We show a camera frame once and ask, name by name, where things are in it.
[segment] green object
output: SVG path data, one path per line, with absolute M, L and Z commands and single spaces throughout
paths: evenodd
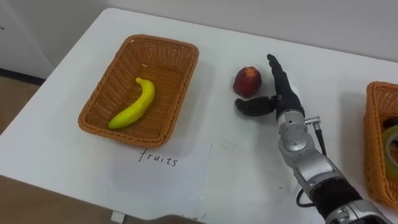
M 393 141 L 398 141 L 398 125 L 388 128 L 381 134 L 384 151 L 384 165 L 386 175 L 390 179 L 398 181 L 398 162 L 391 155 L 390 145 Z

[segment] fruits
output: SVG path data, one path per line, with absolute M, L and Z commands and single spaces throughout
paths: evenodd
M 149 80 L 136 78 L 136 83 L 142 88 L 141 96 L 131 106 L 116 115 L 109 123 L 109 129 L 118 129 L 136 122 L 152 104 L 155 98 L 155 86 Z
M 254 96 L 262 84 L 260 72 L 253 66 L 242 68 L 235 77 L 234 91 L 243 98 Z

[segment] cable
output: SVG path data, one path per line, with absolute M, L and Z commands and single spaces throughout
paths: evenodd
M 303 193 L 304 193 L 304 190 L 301 189 L 301 190 L 298 192 L 298 194 L 297 194 L 297 197 L 296 197 L 296 204 L 297 204 L 297 206 L 299 206 L 300 208 L 314 207 L 315 205 L 314 205 L 313 203 L 300 203 L 300 199 L 301 199 L 301 196 L 303 195 Z
M 323 141 L 322 130 L 316 129 L 315 134 L 317 135 L 317 139 L 318 139 L 319 145 L 321 147 L 322 154 L 326 156 L 325 142 Z M 314 207 L 315 205 L 313 203 L 300 203 L 300 199 L 301 199 L 301 196 L 303 195 L 303 193 L 304 193 L 304 190 L 301 189 L 297 194 L 297 197 L 296 197 L 297 206 L 299 206 L 300 208 Z

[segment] white paper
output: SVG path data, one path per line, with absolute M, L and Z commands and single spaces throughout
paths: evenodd
M 173 138 L 157 149 L 115 155 L 111 185 L 164 215 L 192 216 L 200 202 L 211 144 Z

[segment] white wall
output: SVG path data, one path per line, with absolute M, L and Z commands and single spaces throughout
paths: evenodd
M 398 62 L 396 0 L 7 1 L 55 65 L 107 7 Z
M 0 0 L 0 68 L 47 78 L 54 66 L 18 21 L 17 16 Z

